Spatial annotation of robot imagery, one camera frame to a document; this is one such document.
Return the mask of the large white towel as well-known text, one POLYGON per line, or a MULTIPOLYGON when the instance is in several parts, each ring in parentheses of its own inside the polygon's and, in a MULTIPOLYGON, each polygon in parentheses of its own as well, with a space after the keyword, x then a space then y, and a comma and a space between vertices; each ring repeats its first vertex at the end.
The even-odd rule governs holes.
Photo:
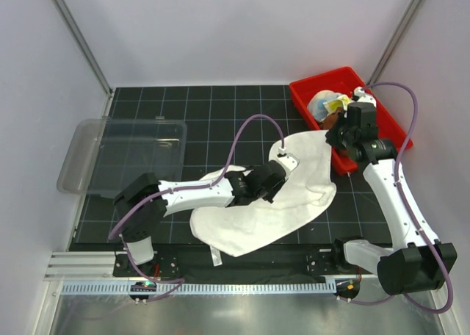
POLYGON ((319 217, 333 202, 330 179, 332 148, 326 131, 285 137, 286 149, 300 161, 272 203, 262 199, 248 206, 204 207, 192 211, 192 235, 232 257, 257 251, 319 217))

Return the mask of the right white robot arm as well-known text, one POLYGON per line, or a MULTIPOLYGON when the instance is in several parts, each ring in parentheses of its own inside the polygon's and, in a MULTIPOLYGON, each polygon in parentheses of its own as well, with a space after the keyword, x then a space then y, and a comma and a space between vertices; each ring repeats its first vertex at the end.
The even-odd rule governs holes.
POLYGON ((431 229, 408 187, 392 141, 379 139, 373 104, 354 103, 340 114, 326 141, 366 167, 363 176, 380 205, 391 235, 391 249, 365 239, 338 239, 330 258, 338 273, 355 266, 379 279, 388 295, 440 289, 457 259, 451 243, 431 229))

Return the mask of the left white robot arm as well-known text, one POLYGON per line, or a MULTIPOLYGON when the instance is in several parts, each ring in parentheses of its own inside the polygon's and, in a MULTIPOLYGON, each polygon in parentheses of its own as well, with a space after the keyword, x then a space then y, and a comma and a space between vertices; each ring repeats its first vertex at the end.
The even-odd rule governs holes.
POLYGON ((139 276, 150 275, 156 266, 151 234, 164 217, 197 208, 248 206, 259 200, 272 203, 297 168, 291 156, 270 160, 254 170, 224 169, 214 179, 173 182, 144 173, 113 200, 119 221, 109 233, 120 239, 129 253, 130 268, 139 276))

